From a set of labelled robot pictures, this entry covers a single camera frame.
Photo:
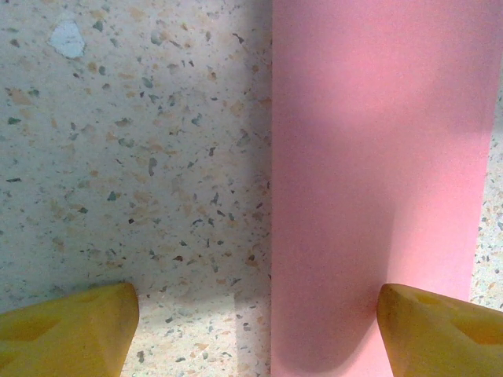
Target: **pink surface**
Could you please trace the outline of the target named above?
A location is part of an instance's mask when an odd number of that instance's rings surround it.
[[[501,5],[274,0],[273,377],[391,376],[385,282],[468,298]]]

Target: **speckled floor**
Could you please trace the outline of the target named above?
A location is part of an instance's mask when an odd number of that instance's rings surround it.
[[[124,376],[269,375],[270,0],[0,14],[0,312],[129,280]],[[502,138],[498,105],[472,301],[500,309]]]

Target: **yellow object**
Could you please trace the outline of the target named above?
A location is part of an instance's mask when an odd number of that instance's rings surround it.
[[[117,377],[138,325],[131,284],[0,315],[1,377]]]
[[[503,376],[503,313],[385,284],[377,322],[394,377]]]

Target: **pink board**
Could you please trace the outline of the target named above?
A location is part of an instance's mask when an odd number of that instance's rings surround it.
[[[468,298],[502,1],[274,0],[273,377],[389,377],[381,284]]]

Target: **pink panel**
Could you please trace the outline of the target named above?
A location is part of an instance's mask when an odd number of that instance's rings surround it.
[[[274,377],[391,376],[381,284],[468,297],[500,0],[274,0]]]

